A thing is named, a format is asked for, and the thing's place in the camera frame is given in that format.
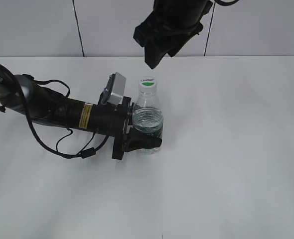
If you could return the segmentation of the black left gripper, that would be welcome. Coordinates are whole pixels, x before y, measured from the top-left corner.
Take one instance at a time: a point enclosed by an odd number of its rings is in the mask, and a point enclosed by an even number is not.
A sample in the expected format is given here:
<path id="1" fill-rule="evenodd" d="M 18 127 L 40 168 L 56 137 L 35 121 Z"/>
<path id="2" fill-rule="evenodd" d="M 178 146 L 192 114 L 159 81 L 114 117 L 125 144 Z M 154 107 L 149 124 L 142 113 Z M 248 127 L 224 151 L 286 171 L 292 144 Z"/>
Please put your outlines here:
<path id="1" fill-rule="evenodd" d="M 112 159 L 122 160 L 125 152 L 131 152 L 140 149 L 159 148 L 162 144 L 162 139 L 156 136 L 148 135 L 138 131 L 135 128 L 130 128 L 127 131 L 129 118 L 133 116 L 136 103 L 132 102 L 132 98 L 123 97 L 120 105 L 115 107 L 115 118 L 113 122 L 112 135 L 114 137 Z"/>

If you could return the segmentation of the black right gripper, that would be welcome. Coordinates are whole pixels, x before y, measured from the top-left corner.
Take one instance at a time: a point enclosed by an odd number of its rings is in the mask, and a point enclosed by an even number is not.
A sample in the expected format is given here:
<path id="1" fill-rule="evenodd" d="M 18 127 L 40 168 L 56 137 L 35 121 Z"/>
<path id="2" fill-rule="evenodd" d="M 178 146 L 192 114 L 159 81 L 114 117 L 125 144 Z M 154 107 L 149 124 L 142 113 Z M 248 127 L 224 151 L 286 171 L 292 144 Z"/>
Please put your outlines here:
<path id="1" fill-rule="evenodd" d="M 145 63 L 154 69 L 165 55 L 174 57 L 203 28 L 199 20 L 190 27 L 175 26 L 152 11 L 135 27 L 133 38 L 145 49 Z"/>

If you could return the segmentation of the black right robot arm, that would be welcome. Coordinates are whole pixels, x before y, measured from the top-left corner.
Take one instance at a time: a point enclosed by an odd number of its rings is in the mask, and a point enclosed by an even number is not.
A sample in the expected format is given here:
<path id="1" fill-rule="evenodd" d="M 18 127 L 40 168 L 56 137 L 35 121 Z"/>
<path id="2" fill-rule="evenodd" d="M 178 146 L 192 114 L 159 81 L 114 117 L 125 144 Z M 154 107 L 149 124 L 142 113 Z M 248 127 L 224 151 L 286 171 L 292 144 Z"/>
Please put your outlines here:
<path id="1" fill-rule="evenodd" d="M 154 69 L 165 55 L 174 57 L 203 30 L 200 21 L 212 6 L 210 0 L 155 0 L 153 11 L 133 35 L 144 48 L 145 63 Z"/>

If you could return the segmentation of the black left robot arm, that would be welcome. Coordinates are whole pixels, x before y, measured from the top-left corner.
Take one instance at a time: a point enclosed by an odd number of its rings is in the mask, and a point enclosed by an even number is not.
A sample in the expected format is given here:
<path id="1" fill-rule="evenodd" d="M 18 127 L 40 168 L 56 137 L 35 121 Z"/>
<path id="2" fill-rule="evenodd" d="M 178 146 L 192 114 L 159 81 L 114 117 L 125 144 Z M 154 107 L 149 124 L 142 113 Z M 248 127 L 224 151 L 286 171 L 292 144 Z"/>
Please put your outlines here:
<path id="1" fill-rule="evenodd" d="M 124 153 L 161 146 L 157 136 L 133 128 L 133 103 L 124 96 L 126 78 L 116 72 L 109 76 L 97 104 L 71 99 L 37 81 L 31 75 L 13 75 L 0 64 L 0 111 L 13 110 L 25 115 L 36 141 L 49 152 L 65 159 L 88 158 L 96 154 L 109 137 L 114 138 L 112 158 L 122 160 Z M 34 124 L 82 130 L 105 138 L 97 147 L 84 147 L 76 154 L 61 153 L 47 146 L 38 136 Z"/>

